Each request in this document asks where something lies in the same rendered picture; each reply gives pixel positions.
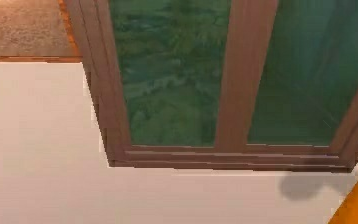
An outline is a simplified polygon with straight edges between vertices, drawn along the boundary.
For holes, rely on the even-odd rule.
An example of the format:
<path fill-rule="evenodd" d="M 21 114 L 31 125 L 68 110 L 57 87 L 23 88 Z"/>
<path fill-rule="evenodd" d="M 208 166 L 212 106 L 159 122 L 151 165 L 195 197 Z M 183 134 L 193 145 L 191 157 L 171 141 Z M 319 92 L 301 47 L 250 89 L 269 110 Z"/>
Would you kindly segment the brown framed window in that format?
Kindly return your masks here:
<path fill-rule="evenodd" d="M 358 0 L 63 0 L 112 167 L 349 172 Z"/>

